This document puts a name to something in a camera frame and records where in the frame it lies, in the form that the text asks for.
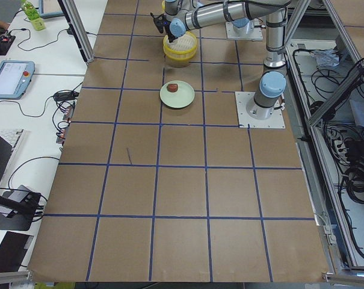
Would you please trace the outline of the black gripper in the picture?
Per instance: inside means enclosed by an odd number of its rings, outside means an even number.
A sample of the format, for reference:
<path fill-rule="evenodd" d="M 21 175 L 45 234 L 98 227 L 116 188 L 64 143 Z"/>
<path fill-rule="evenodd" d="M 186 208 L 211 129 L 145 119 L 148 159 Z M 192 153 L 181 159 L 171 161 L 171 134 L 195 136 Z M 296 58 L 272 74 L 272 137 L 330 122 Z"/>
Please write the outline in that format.
<path fill-rule="evenodd" d="M 166 32 L 166 34 L 168 36 L 168 41 L 170 43 L 173 43 L 175 41 L 175 36 L 171 32 L 170 25 L 171 25 L 170 22 L 164 22 L 164 28 L 165 28 L 165 32 Z"/>

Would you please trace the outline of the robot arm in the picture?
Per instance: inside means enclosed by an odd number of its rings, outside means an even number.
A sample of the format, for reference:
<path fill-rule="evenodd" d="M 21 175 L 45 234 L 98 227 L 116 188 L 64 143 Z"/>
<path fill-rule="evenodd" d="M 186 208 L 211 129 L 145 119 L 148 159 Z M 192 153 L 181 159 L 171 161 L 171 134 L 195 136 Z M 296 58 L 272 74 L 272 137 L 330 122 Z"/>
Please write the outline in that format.
<path fill-rule="evenodd" d="M 153 23 L 169 42 L 174 42 L 188 31 L 225 24 L 227 38 L 247 41 L 249 52 L 260 41 L 265 48 L 264 71 L 259 87 L 245 109 L 251 119 L 267 120 L 274 112 L 279 97 L 286 88 L 283 76 L 286 25 L 290 1 L 164 1 L 159 16 Z"/>

